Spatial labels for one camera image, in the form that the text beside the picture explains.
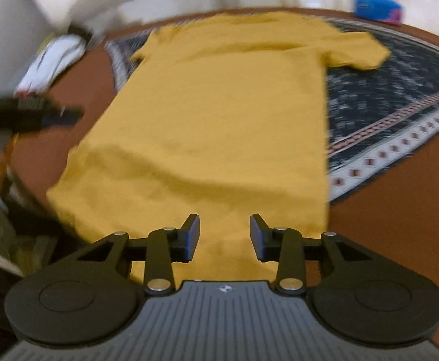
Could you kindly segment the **yellow t-shirt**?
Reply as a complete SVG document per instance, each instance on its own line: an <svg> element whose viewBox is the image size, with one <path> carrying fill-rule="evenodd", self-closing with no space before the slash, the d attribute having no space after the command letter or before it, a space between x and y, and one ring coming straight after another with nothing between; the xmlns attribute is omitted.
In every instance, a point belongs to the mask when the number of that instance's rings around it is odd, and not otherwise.
<svg viewBox="0 0 439 361"><path fill-rule="evenodd" d="M47 200L90 242L198 214L198 247L177 280L271 278L252 214L305 237L327 227L327 69L377 69L388 55L369 33L286 12L157 29Z"/></svg>

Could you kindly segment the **blue tissue pack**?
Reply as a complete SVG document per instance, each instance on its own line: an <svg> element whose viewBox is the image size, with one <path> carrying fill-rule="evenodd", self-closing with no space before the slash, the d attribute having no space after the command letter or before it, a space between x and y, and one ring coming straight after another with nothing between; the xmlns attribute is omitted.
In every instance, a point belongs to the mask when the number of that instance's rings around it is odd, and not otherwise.
<svg viewBox="0 0 439 361"><path fill-rule="evenodd" d="M352 0L353 14L357 18L382 22L386 24L402 24L403 6L395 0Z"/></svg>

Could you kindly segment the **dark patterned rug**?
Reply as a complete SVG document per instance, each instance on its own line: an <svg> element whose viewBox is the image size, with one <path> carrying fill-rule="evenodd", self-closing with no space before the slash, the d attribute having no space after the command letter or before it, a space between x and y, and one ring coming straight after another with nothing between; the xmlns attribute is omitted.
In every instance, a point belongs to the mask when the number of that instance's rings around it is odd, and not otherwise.
<svg viewBox="0 0 439 361"><path fill-rule="evenodd" d="M439 46L415 35L326 17L342 32L366 31L391 54L374 71L330 69L330 199L357 190L439 133Z"/></svg>

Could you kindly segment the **white cloth pile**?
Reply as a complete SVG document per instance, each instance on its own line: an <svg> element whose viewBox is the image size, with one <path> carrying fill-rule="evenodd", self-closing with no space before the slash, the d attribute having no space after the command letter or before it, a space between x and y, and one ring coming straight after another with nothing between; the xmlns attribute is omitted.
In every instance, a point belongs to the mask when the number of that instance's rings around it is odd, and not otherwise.
<svg viewBox="0 0 439 361"><path fill-rule="evenodd" d="M54 81L86 52L86 40L76 34L51 38L39 51L14 90L16 96L44 94Z"/></svg>

